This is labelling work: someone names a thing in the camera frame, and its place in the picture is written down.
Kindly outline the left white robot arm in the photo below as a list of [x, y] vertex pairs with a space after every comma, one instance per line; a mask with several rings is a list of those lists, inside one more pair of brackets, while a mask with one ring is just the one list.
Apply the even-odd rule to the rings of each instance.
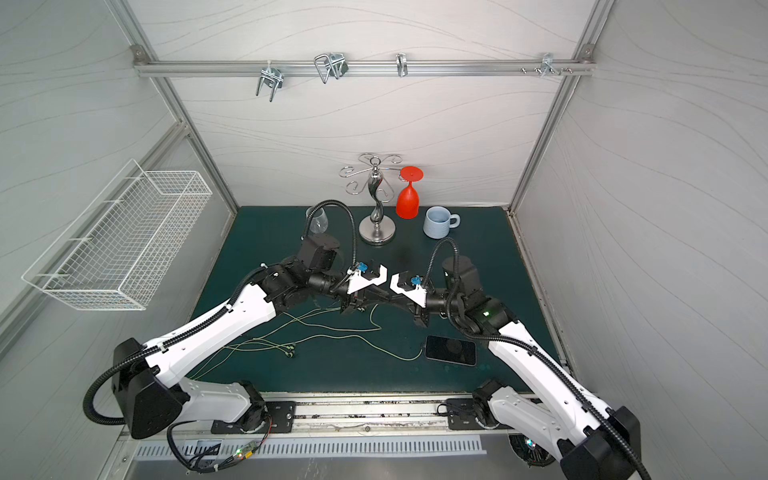
[[182, 422], [219, 421], [252, 432], [266, 420], [263, 397], [249, 381], [196, 381], [188, 373], [232, 340], [283, 312], [321, 295], [342, 309], [361, 309], [380, 293], [386, 269], [358, 260], [351, 242], [346, 270], [333, 270], [338, 241], [305, 226], [298, 253], [249, 272], [221, 304], [147, 343], [130, 338], [114, 351], [113, 364], [87, 388], [82, 410], [98, 425], [128, 428], [135, 439]]

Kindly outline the black smartphone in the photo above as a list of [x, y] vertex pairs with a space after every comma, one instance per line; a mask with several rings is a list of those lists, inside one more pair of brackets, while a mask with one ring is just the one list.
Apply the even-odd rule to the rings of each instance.
[[474, 367], [477, 364], [474, 342], [430, 335], [425, 342], [425, 356], [429, 360]]

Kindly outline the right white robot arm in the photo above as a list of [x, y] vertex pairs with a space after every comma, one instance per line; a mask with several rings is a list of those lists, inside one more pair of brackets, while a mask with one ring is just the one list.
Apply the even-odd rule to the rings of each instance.
[[395, 296], [419, 314], [441, 314], [469, 340], [487, 347], [531, 389], [537, 401], [488, 381], [474, 393], [477, 421], [509, 426], [558, 462], [568, 479], [648, 479], [641, 428], [626, 407], [613, 408], [581, 385], [533, 338], [499, 299], [485, 293], [472, 261], [453, 253], [443, 263], [445, 286], [431, 274], [398, 272]]

